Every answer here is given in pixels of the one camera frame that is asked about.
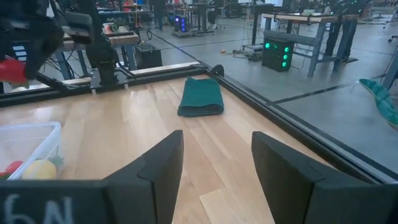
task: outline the table leg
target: table leg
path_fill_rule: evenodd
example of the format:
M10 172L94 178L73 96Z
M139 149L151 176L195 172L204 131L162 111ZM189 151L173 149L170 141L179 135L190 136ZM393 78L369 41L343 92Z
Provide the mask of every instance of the table leg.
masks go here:
M129 69L130 71L137 70L136 66L136 58L134 57L134 46L133 45L126 45L127 50L127 57L129 59Z
M391 66L384 78L383 86L389 90L396 78L398 78L398 53L395 54L391 62Z
M123 64L124 64L124 66L127 66L126 48L124 46L121 46L120 49L122 50Z
M349 22L348 32L346 32L346 33L343 32L343 36L341 37L341 41L338 46L337 55L336 55L337 59L335 60L335 64L333 66L333 71L337 71L338 67L340 66L341 59L343 58L343 54L344 54L344 51L345 51L347 43L348 43L348 39L351 36L351 34L354 32L356 24L357 24L357 20L353 20L353 21Z
M258 18L259 18L259 14L258 13L254 13L253 33L252 33L252 36L251 36L251 44L252 45L256 44Z
M266 27L265 27L265 30L271 30L271 22L272 22L272 19L271 19L271 18L266 18Z
M286 27L286 33L291 34L292 33L292 26L293 22L291 20L287 21L287 27Z
M325 33L325 29L326 29L326 23L324 23L324 22L319 23L317 36L315 37L315 39L317 40L317 43L315 45L313 45L310 68L308 69L308 77L313 77L315 67L317 66L319 51L321 50L322 40L323 40L323 35Z
M197 14L197 19L198 19L198 31L200 31L200 11L198 11L198 14Z
M207 15L206 15L206 13L207 13L207 9L204 9L204 10L203 10L203 15L202 15L202 17L201 17L201 19L202 19L201 25L202 25L202 27L203 27L204 33L207 32Z
M60 66L63 79L64 80L72 79L72 75L67 67L67 64L66 64L67 60L66 60L63 52L56 51L54 54L55 54L55 58L57 59L59 66Z
M87 66L86 66L85 58L83 57L83 52L81 52L81 50L78 50L77 51L77 56L79 58L79 62L80 62L81 70L83 71L83 75L87 76L88 72L87 72Z

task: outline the folded green cloth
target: folded green cloth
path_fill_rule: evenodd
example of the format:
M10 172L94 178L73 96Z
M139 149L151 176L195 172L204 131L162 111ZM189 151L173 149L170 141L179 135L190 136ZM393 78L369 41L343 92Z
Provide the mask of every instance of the folded green cloth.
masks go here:
M224 111L223 97L214 78L196 80L188 77L177 114L180 116L204 116L221 114Z
M398 127L398 111L394 108L388 90L374 80L360 79L359 83L374 97L377 109L381 116L394 127Z

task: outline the concrete floor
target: concrete floor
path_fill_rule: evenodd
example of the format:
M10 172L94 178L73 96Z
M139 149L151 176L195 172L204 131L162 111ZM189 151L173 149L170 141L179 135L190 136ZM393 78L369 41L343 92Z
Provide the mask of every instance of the concrete floor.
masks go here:
M296 68L284 73L262 67L260 62L221 55L221 50L232 52L250 43L251 26L241 19L219 19L218 23L225 29L218 29L215 35L186 39L171 36L172 28L166 26L163 33L155 30L149 43L162 49L164 65L196 59L211 66L222 64L228 77L255 92L303 128L319 134L356 162L367 163L371 172L386 181L398 179L398 132L383 120L372 96L362 86L356 85L353 89L358 79L378 79L385 72L398 43L398 40L387 41L395 34L396 26L388 24L383 29L383 25L359 25L351 53L358 61L342 65L336 73L331 72L331 62L319 64L313 78L307 78L310 60L303 61L298 55L294 55L292 61ZM315 36L316 31L316 24L300 28L302 35ZM257 43L261 43L260 32L257 37ZM71 58L70 63L81 74L78 61ZM62 78L48 66L45 74ZM391 93L397 92L398 87L394 86Z

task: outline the person's leg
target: person's leg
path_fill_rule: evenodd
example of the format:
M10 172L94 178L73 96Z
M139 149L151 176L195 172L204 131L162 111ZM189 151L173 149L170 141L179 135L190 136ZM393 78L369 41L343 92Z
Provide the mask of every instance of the person's leg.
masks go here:
M160 12L160 11L155 12L155 17L157 19L159 29L163 30L163 12Z
M355 35L355 31L356 31L356 21L353 21L353 22L354 22L354 29L353 29L353 32L351 33L351 35L348 37L347 45L346 45L346 48L345 48L344 54L343 54L343 59L348 59L349 55L351 54L351 47L353 45L354 35ZM343 32L348 32L350 25L351 25L350 22L345 22L343 24Z
M326 56L332 56L333 55L333 49L335 48L337 38L338 38L338 33L340 31L341 23L336 22L334 24L330 24L330 30L329 32L329 37L328 40L326 41L326 50L325 50L325 55Z

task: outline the wooden table surface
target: wooden table surface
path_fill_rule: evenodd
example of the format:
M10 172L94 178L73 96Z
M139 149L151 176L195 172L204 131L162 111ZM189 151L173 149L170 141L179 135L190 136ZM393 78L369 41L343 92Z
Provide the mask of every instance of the wooden table surface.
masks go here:
M112 34L113 32L103 29L104 34ZM129 32L127 27L121 26L119 27L119 32L118 33L125 33ZM108 37L109 41L111 42L112 45L124 45L124 44L131 44L134 45L139 42L139 38L137 34L128 34L128 35L122 35L119 37ZM66 51L73 50L75 47L75 43L72 40L65 40L63 42L63 49Z
M320 13L314 13L314 17L310 17L310 22L337 22L338 16L330 16L330 15L324 15L322 17L320 16ZM263 14L262 15L264 18L274 18L273 14ZM351 21L354 19L357 19L358 15L345 15L342 17L342 21ZM287 19L287 20L293 20L293 21L308 21L308 16L300 16L299 13L280 13L276 15L276 19Z
M0 125L61 123L63 179L102 179L182 129L184 164L174 224L274 223L254 169L252 132L326 162L224 88L224 114L177 116L184 81L2 108Z

